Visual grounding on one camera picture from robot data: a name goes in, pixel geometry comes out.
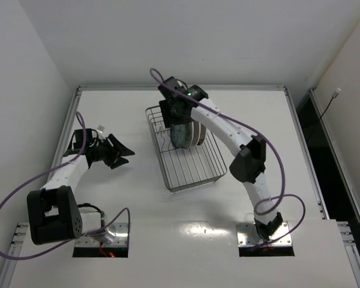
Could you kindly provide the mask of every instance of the metal wire basket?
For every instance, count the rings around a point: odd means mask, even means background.
[[[146,109],[149,130],[167,189],[173,193],[215,182],[227,173],[227,166],[214,135],[207,131],[200,146],[174,148],[159,106]]]

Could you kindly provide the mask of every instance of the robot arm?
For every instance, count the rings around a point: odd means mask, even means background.
[[[204,98],[200,102],[210,108],[217,108],[210,98]],[[265,142],[259,136],[252,135],[246,129],[217,117],[200,106],[192,108],[191,118],[203,124],[228,147],[235,157],[229,170],[233,177],[243,183],[252,205],[255,206],[263,199],[270,199],[265,175]],[[259,205],[259,211],[266,211],[272,205],[271,201],[263,202]],[[269,239],[283,222],[277,209],[266,215],[255,213],[254,219],[258,234],[265,239]]]
[[[92,129],[86,130],[84,153],[72,161],[83,145],[83,130],[75,130],[76,142],[69,145],[62,163],[68,165],[57,170],[50,181],[40,190],[27,196],[29,227],[35,244],[45,244],[81,237],[83,220],[73,193],[84,173],[96,161],[103,161],[111,169],[128,163],[124,156],[134,155],[112,134],[107,138],[94,138]],[[47,215],[57,208],[57,215]]]
[[[164,84],[218,110],[207,93],[196,85],[185,90],[174,77],[165,80]],[[260,136],[254,135],[194,103],[177,97],[174,92],[163,85],[160,85],[158,89],[165,97],[165,100],[160,101],[159,104],[166,128],[171,125],[186,124],[192,120],[203,124],[228,147],[235,157],[229,170],[233,177],[243,183],[252,205],[255,206],[261,200],[271,198],[265,175],[266,143]],[[259,211],[267,211],[272,206],[271,201],[264,201],[259,205]],[[258,234],[266,240],[269,240],[269,237],[283,222],[277,209],[265,215],[255,212],[254,219]]]

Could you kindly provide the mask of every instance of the metal frame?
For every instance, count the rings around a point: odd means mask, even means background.
[[[316,104],[316,95],[315,95],[313,89],[310,90],[309,97],[312,100],[312,104],[313,104],[313,107],[314,107],[316,113],[318,115],[320,115],[319,108],[318,108],[318,106]],[[355,197],[355,194],[353,193],[353,190],[350,188],[350,187],[353,186],[351,184],[352,182],[350,181],[349,177],[344,174],[342,166],[341,166],[341,164],[340,164],[340,162],[338,160],[338,157],[337,157],[338,153],[336,152],[336,150],[334,149],[334,147],[332,145],[332,137],[331,137],[331,135],[329,135],[329,133],[328,133],[328,131],[326,129],[326,127],[328,127],[328,122],[327,122],[325,117],[322,118],[322,120],[320,122],[320,125],[322,126],[322,129],[324,131],[324,135],[325,135],[325,137],[327,139],[327,142],[328,142],[329,148],[331,149],[332,155],[334,156],[336,166],[337,166],[337,168],[339,170],[341,179],[343,180],[343,183],[344,183],[344,186],[346,188],[346,191],[347,191],[348,197],[350,199],[351,205],[353,207],[353,210],[355,211],[358,222],[360,222],[360,206],[359,206],[359,203],[357,201],[357,198]]]
[[[210,131],[200,146],[176,149],[171,144],[170,130],[164,126],[160,107],[149,107],[145,113],[161,175],[169,191],[175,193],[216,182],[227,173],[224,158]]]
[[[289,93],[288,93],[287,89],[285,89],[285,95],[286,95],[289,110],[290,110],[290,113],[291,113],[291,116],[292,116],[293,124],[295,126],[296,133],[297,133],[298,138],[299,138],[302,153],[304,155],[304,160],[305,160],[305,163],[307,165],[308,172],[309,172],[309,175],[310,175],[310,178],[311,178],[311,182],[312,182],[312,185],[313,185],[313,190],[314,190],[314,192],[316,194],[317,204],[319,206],[319,209],[320,209],[321,213],[324,216],[324,219],[329,219],[328,210],[327,210],[327,208],[325,206],[323,194],[322,194],[322,191],[320,189],[319,181],[317,180],[317,176],[316,176],[316,173],[315,173],[314,168],[313,168],[311,156],[309,154],[308,146],[307,146],[307,144],[305,142],[305,139],[304,139],[304,135],[303,135],[303,132],[302,132],[302,128],[300,126],[298,115],[296,113],[296,109],[295,109],[295,107],[294,107],[294,105],[292,103],[292,100],[291,100],[291,98],[289,96]]]
[[[236,223],[236,231],[238,234],[238,247],[253,247],[255,245],[263,243],[263,239],[257,234],[256,225],[254,222]],[[289,226],[287,222],[276,230],[276,232],[270,237],[270,241],[277,239],[289,232]],[[279,241],[268,244],[267,247],[292,247],[292,239],[290,234],[282,237]]]
[[[20,255],[20,251],[23,246],[23,241],[28,230],[28,226],[29,224],[26,222],[19,222],[17,224],[8,255],[15,257]],[[0,274],[0,288],[8,288],[10,286],[12,275],[16,268],[16,263],[16,260],[5,260],[4,266]]]
[[[356,247],[355,240],[352,236],[352,231],[348,225],[348,222],[337,222],[337,226],[340,231],[341,238],[344,242],[344,247],[346,249],[353,274],[355,276],[358,287],[360,288],[360,255]]]

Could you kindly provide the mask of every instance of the metal base plate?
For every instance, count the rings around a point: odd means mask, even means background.
[[[116,229],[115,239],[110,244],[104,244],[103,247],[126,248],[128,243],[128,223],[114,223],[113,226]],[[91,237],[83,236],[75,241],[74,246],[75,248],[93,248],[99,247],[99,245],[100,243]]]
[[[112,233],[113,241],[104,243],[103,251],[112,253],[112,257],[116,258],[128,257],[128,223],[114,223],[110,226],[109,233]],[[75,241],[73,257],[104,257],[99,250],[99,241],[83,236]]]
[[[238,233],[238,246],[240,247],[253,247],[261,244],[264,240],[257,234],[254,222],[238,223],[236,224]],[[270,240],[277,239],[280,236],[288,233],[288,223],[283,222],[276,232],[270,237]],[[290,234],[281,238],[279,241],[269,244],[268,247],[292,247],[292,239]]]

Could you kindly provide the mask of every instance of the mounting plate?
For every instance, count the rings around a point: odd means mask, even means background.
[[[103,244],[105,252],[112,252],[115,257],[128,257],[128,223],[113,223],[110,231],[116,231],[112,243]],[[75,241],[73,257],[104,257],[99,253],[100,243],[89,236],[82,236]]]
[[[281,238],[279,241],[253,249],[257,244],[263,242],[263,239],[257,234],[254,222],[237,223],[236,230],[238,234],[238,247],[240,256],[294,256],[292,239],[290,234]],[[270,241],[288,233],[288,223],[283,222],[276,232],[270,237]]]

